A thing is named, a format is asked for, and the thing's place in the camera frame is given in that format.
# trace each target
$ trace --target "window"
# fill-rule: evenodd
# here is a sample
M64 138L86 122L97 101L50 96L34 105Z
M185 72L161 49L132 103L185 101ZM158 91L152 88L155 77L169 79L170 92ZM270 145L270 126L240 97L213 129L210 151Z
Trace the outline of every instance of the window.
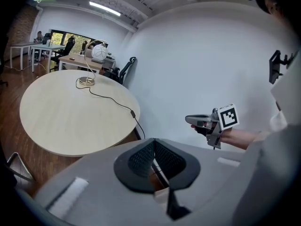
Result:
M73 46L73 48L71 49L71 52L70 52L72 54L79 54L81 52L81 47L82 47L83 42L87 41L89 43L91 41L90 38L87 38L87 37L84 37L84 36L76 35L76 34L73 34L73 33L66 33L66 36L65 36L65 39L64 39L64 42L63 42L64 45L67 44L68 39L71 36L74 36L74 38L75 38L75 44L74 44L74 46Z
M61 45L62 39L63 39L63 34L62 33L58 33L58 32L52 33L51 42L53 44Z
M68 42L68 39L74 36L75 38L75 44L73 48L71 49L72 54L79 54L81 52L81 47L84 41L87 41L88 43L94 41L95 39L84 37L78 34L69 33L65 31L60 30L51 30L51 41L53 44L57 45L66 45Z

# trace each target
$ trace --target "brick wall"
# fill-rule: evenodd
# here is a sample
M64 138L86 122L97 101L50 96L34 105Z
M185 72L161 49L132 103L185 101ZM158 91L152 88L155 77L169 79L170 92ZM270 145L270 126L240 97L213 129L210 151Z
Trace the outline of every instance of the brick wall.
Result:
M21 42L28 42L34 20L38 14L38 10L35 7L25 5L21 11L15 16L14 21L10 25L8 32L8 43L4 51L4 60L9 60L10 46ZM20 49L13 49L13 57L20 55Z

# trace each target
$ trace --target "black office chair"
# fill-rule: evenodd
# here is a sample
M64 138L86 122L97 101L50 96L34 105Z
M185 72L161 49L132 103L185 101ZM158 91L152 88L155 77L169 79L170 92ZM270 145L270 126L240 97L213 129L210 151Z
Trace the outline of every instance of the black office chair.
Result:
M119 68L114 68L111 69L112 71L106 71L103 75L114 80L117 81L119 84L123 84L123 79L124 76L126 74L126 71L128 70L128 68L135 62L136 57L131 57L130 61L127 63L127 65L120 71L119 73Z
M4 70L4 50L5 47L8 43L8 36L5 36L4 39L0 40L0 75L2 74L3 70ZM0 80L0 85L6 85L6 87L8 86L8 82L7 81L3 81Z
M50 33L46 33L44 38L43 38L43 44L47 44L47 40L49 40L49 39L51 39ZM46 50L42 50L42 52L41 52L41 57L43 57L44 59L47 57L45 52L46 52Z
M87 41L84 41L83 42L83 45L81 46L81 52L80 52L80 54L82 55L83 54L83 52L85 51L85 49L86 49L86 45L88 44L88 42Z
M52 57L51 60L55 61L56 64L58 65L59 58L68 55L70 53L71 49L73 48L74 44L75 44L75 39L74 39L73 36L71 36L68 39L68 43L66 44L65 49L62 49L62 50L59 50L59 51L53 51L55 56ZM53 67L52 69L50 69L50 71L51 70L55 71L56 69L58 70L58 66Z

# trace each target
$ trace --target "lamp base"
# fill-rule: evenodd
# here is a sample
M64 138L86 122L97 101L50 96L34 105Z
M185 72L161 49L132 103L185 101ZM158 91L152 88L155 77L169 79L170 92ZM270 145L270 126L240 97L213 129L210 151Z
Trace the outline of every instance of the lamp base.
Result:
M95 81L90 77L80 77L79 83L84 86L92 86L95 84Z

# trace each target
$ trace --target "light wood tabletop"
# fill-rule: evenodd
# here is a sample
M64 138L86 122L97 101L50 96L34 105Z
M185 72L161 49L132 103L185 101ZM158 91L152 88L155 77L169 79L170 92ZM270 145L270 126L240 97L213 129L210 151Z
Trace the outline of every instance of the light wood tabletop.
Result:
M61 70L46 74L25 91L21 123L28 136L45 150L63 156L83 156L103 150L127 137L137 122L130 110L109 98L76 88L87 71ZM96 74L91 92L112 97L140 117L134 96L119 83Z
M80 67L87 68L84 57L81 55L78 55L78 54L69 54L64 57L60 57L59 60L60 60L60 62L63 62L63 63L78 65ZM93 69L93 70L101 70L102 69L102 64L93 62L92 58L86 57L86 61L87 61L88 65L91 67L91 69Z

